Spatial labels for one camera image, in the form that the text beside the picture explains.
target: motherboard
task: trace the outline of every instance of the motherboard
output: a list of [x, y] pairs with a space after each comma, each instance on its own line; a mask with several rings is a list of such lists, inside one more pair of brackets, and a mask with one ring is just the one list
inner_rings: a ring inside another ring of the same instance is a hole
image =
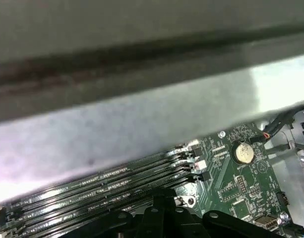
[[6, 238], [57, 238], [111, 211], [135, 214], [151, 205], [155, 189], [172, 188], [177, 206], [192, 208], [199, 217], [218, 210], [294, 237], [283, 230], [291, 221], [289, 201], [264, 145], [250, 141], [257, 136], [254, 127], [240, 124], [10, 201], [2, 205], [0, 233]]
[[[202, 152], [196, 160], [205, 164], [202, 169], [209, 173], [210, 179], [188, 183], [176, 190], [179, 196], [196, 197], [193, 209], [198, 216], [219, 210], [254, 223], [263, 214], [280, 217], [283, 212], [289, 213], [287, 206], [278, 200], [282, 191], [262, 143], [252, 144], [253, 163], [240, 165], [232, 159], [230, 151], [234, 142], [248, 141], [254, 136], [255, 131], [240, 124], [198, 140]], [[274, 227], [278, 234], [291, 237], [276, 224]]]

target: black wire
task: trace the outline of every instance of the black wire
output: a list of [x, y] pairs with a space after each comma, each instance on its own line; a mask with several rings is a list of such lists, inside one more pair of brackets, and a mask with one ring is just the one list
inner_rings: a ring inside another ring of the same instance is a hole
[[283, 128], [284, 125], [292, 123], [293, 116], [302, 110], [304, 110], [304, 106], [294, 108], [288, 112], [280, 113], [263, 132], [269, 133], [271, 137], [273, 137]]

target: port connector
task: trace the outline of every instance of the port connector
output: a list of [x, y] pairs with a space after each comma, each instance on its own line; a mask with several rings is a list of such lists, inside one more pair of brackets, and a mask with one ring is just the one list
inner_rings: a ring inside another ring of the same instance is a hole
[[277, 227], [277, 221], [276, 218], [271, 217], [271, 216], [260, 216], [256, 218], [253, 223], [258, 226], [262, 227], [266, 230], [272, 230]]

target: wire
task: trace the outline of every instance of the wire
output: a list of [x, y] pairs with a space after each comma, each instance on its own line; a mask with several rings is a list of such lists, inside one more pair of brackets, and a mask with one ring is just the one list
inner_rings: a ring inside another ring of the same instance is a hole
[[304, 145], [295, 143], [295, 147], [300, 150], [304, 150]]
[[270, 139], [271, 135], [269, 133], [263, 132], [265, 139]]
[[263, 132], [266, 132], [270, 135], [268, 139], [276, 135], [285, 124], [289, 124], [293, 122], [293, 116], [304, 110], [304, 106], [300, 106], [294, 109], [291, 109], [287, 112], [280, 113], [278, 116], [264, 129]]
[[289, 149], [290, 149], [289, 144], [285, 144], [285, 145], [275, 146], [271, 149], [266, 149], [265, 152], [266, 152], [267, 155], [272, 155], [272, 154], [283, 152], [283, 151], [286, 151], [286, 150], [289, 150]]

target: screw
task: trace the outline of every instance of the screw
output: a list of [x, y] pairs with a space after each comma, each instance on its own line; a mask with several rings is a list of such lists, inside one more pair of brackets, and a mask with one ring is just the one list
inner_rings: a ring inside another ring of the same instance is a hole
[[192, 205], [194, 203], [194, 200], [192, 198], [188, 199], [188, 204]]
[[121, 214], [118, 215], [118, 218], [120, 218], [120, 219], [123, 219], [123, 218], [125, 218], [125, 217], [126, 217], [126, 214], [125, 214], [125, 213], [121, 213]]
[[301, 156], [300, 160], [304, 163], [304, 156]]
[[224, 131], [224, 130], [222, 130], [222, 131], [220, 131], [219, 133], [218, 133], [218, 136], [219, 136], [219, 138], [224, 138], [225, 136], [226, 136], [226, 132]]
[[211, 212], [209, 213], [209, 216], [212, 217], [212, 218], [218, 218], [218, 214], [217, 213], [214, 213], [214, 212]]
[[183, 212], [183, 208], [178, 207], [178, 208], [175, 209], [175, 211], [176, 211], [176, 212], [179, 212], [179, 213], [182, 213], [182, 212]]

